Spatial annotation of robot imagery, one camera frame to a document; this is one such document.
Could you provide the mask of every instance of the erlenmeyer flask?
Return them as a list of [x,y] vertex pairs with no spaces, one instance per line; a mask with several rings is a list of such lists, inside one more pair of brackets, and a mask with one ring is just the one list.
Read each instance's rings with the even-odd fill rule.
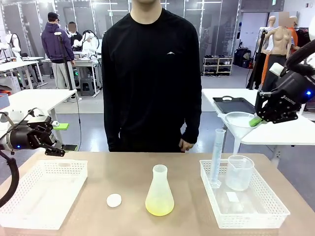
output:
[[167,181],[167,167],[153,167],[153,180],[146,198],[146,208],[149,213],[163,216],[174,208],[174,199]]

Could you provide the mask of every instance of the white funnel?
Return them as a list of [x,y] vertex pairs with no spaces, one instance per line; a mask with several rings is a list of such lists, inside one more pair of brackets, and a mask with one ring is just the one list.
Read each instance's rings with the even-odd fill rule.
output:
[[250,126],[250,121],[255,117],[246,112],[230,112],[226,115],[219,114],[227,124],[228,129],[235,137],[233,154],[237,154],[241,145],[241,139],[250,133],[255,127]]

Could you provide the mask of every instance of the brown table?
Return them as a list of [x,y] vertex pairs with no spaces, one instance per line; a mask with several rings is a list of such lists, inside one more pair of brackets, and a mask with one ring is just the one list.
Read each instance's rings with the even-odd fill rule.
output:
[[[199,160],[211,154],[70,152],[66,159],[88,160],[88,178],[59,231],[0,228],[5,236],[314,236],[315,213],[261,154],[246,154],[270,187],[290,210],[280,229],[220,230],[200,177]],[[20,167],[21,176],[40,159],[55,159],[43,152]],[[175,207],[167,216],[150,215],[145,199],[152,180],[152,167],[168,167],[168,181]],[[10,180],[0,186],[0,195]],[[106,198],[122,196],[122,204],[109,208]]]

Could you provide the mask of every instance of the purple jacket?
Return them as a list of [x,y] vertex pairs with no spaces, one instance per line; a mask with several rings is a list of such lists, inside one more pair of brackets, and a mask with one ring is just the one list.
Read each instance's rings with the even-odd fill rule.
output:
[[54,35],[55,32],[62,33],[61,35],[63,38],[63,44],[65,47],[67,60],[74,60],[74,54],[70,44],[70,39],[68,38],[67,34],[64,32],[64,30],[59,28],[57,24],[51,23],[46,23],[46,27],[41,34],[41,42],[43,44],[43,48],[48,58],[51,61],[63,58],[60,49],[60,42],[58,41],[57,36]]

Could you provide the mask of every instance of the white plastic basket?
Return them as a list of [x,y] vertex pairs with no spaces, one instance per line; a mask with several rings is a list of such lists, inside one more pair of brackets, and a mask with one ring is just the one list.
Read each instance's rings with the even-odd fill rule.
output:
[[[212,206],[220,229],[277,229],[280,228],[290,211],[285,207],[277,195],[254,168],[250,186],[244,192],[235,192],[225,185],[227,160],[221,160],[219,179],[222,185],[219,189],[212,189],[209,182],[211,160],[200,160],[201,178]],[[222,205],[227,209],[243,211],[241,203],[225,200],[226,192],[241,195],[244,203],[251,205],[252,213],[230,213],[223,211]]]
[[87,161],[38,161],[21,178],[10,201],[0,208],[0,225],[58,230],[87,176]]

